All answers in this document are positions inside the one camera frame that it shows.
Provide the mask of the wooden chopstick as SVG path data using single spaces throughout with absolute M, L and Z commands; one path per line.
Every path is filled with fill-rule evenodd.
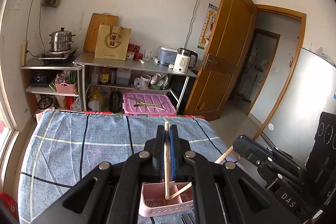
M 169 130 L 170 125 L 168 121 L 165 121 L 165 142 L 164 142 L 164 152 L 163 152 L 163 163 L 164 163 L 164 183 L 165 183 L 165 199 L 170 199 L 170 138 L 169 138 Z
M 197 156 L 194 162 L 194 171 L 195 171 L 195 181 L 189 182 L 186 186 L 184 186 L 182 189 L 178 190 L 177 192 L 170 195 L 170 199 L 181 195 L 183 192 L 187 191 L 192 186 L 195 186 L 196 190 L 201 189 L 201 184 L 203 182 L 207 183 L 214 183 L 213 176 L 211 174 L 211 165 L 210 162 L 206 162 L 205 159 L 202 159 L 200 155 Z M 201 167 L 205 167 L 205 174 L 201 174 Z

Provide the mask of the steel kitchen shelf table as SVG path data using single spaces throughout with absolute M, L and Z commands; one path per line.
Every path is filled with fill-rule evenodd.
M 177 75 L 185 77 L 185 82 L 183 84 L 183 88 L 181 90 L 181 94 L 179 97 L 175 94 L 175 92 L 170 91 L 175 100 L 177 101 L 177 111 L 181 105 L 183 96 L 185 94 L 185 90 L 187 84 L 189 82 L 190 77 L 197 78 L 197 75 L 193 73 L 191 70 L 188 70 L 187 73 L 179 73 L 175 72 L 167 66 L 156 64 L 154 61 L 146 61 L 144 63 L 138 60 L 110 60 L 110 59 L 99 59 L 95 58 L 94 53 L 83 52 L 79 57 L 75 59 L 73 64 L 81 65 L 81 66 L 93 66 L 93 67 L 107 67 L 107 68 L 122 68 L 129 69 L 131 71 L 142 71 L 142 72 L 152 72 L 152 73 L 163 73 L 167 75 Z

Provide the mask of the pink utensil basket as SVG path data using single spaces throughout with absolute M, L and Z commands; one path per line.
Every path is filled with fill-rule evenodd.
M 156 217 L 180 213 L 193 208 L 193 189 L 188 182 L 169 182 L 172 199 L 165 199 L 165 183 L 143 183 L 139 214 L 143 217 Z

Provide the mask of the white refrigerator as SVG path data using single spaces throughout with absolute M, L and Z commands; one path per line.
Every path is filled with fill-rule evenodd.
M 321 113 L 335 113 L 334 93 L 335 67 L 302 48 L 288 88 L 262 133 L 304 161 L 314 146 Z

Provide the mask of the pink woven basket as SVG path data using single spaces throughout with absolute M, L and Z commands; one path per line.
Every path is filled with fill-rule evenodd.
M 55 79 L 55 87 L 58 93 L 62 94 L 78 94 L 77 83 L 68 84 L 61 78 L 61 74 L 58 74 Z

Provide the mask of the white plastic jug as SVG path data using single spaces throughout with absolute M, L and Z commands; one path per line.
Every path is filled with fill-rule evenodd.
M 122 86 L 128 86 L 131 77 L 131 70 L 118 68 L 116 74 L 116 84 Z

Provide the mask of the small steel side shelf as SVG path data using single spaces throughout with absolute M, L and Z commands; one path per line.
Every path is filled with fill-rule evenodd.
M 34 57 L 33 59 L 27 61 L 24 66 L 21 66 L 20 69 L 23 77 L 23 86 L 26 92 L 29 110 L 31 111 L 32 115 L 34 115 L 37 110 L 38 98 L 40 98 L 41 95 L 76 97 L 79 99 L 80 110 L 84 110 L 83 88 L 81 86 L 83 79 L 81 65 L 75 65 L 72 63 L 72 61 L 66 62 L 65 64 L 45 64 L 37 57 Z M 57 91 L 54 91 L 50 87 L 46 86 L 46 84 L 44 84 L 44 86 L 41 86 L 41 84 L 33 84 L 34 76 L 37 74 L 45 76 L 45 78 L 51 82 L 55 79 L 56 75 L 62 71 L 76 73 L 77 89 L 74 94 L 58 93 Z

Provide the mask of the white electric kettle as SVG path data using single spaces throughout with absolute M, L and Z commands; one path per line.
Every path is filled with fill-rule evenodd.
M 173 71 L 177 73 L 187 73 L 189 69 L 193 69 L 197 64 L 198 54 L 185 48 L 178 48 L 175 58 Z

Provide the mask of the red jar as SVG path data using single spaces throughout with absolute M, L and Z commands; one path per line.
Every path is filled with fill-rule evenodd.
M 128 48 L 127 48 L 126 58 L 132 60 L 134 59 L 134 54 L 135 54 L 134 44 L 129 43 Z

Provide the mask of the clear drinking glass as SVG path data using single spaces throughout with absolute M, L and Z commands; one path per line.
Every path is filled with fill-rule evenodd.
M 143 60 L 144 61 L 149 61 L 151 59 L 151 53 L 152 53 L 151 50 L 144 50 Z

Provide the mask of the black induction cooker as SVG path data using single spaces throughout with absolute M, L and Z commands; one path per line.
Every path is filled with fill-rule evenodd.
M 77 47 L 71 48 L 67 51 L 62 52 L 52 52 L 47 51 L 46 53 L 42 53 L 39 57 L 39 60 L 43 61 L 45 64 L 65 64 L 71 63 L 75 60 L 75 53 L 77 51 Z

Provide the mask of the wooden door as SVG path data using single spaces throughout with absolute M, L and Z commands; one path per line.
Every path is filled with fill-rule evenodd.
M 252 0 L 220 0 L 205 57 L 184 115 L 219 118 L 242 70 L 257 18 Z

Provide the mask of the blue plastic container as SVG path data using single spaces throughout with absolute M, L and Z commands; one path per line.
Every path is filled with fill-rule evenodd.
M 177 54 L 178 50 L 175 48 L 158 47 L 158 60 L 161 65 L 169 66 L 170 64 L 174 64 Z

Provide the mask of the tan paper gift bag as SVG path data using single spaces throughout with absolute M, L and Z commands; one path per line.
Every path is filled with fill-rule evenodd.
M 94 57 L 97 59 L 125 60 L 130 28 L 100 25 Z

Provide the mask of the giraffe height chart poster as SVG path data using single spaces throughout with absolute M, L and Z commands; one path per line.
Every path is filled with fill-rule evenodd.
M 201 50 L 205 50 L 207 44 L 210 41 L 211 32 L 215 23 L 215 19 L 217 16 L 218 8 L 209 3 L 205 21 L 203 23 L 202 31 L 199 37 L 197 48 Z

